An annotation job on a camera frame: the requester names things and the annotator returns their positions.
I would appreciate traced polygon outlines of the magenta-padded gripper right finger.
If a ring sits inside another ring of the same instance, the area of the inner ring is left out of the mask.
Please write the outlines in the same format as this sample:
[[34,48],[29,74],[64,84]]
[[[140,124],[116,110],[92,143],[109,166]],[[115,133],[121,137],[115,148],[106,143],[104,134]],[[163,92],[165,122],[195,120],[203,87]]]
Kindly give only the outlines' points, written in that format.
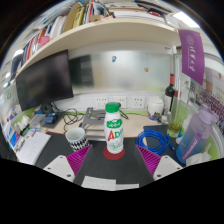
[[159,156],[141,146],[138,146],[138,150],[140,151],[149,173],[155,181],[182,169],[182,166],[168,155]]

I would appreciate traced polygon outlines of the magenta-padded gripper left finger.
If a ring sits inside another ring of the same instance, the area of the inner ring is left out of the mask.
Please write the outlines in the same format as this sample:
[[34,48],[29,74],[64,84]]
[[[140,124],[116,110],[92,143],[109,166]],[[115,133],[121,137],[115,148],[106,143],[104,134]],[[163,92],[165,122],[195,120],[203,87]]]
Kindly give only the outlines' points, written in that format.
[[91,145],[73,152],[68,156],[59,155],[44,170],[69,182],[73,182],[81,167],[84,165],[84,160],[90,149],[92,149]]

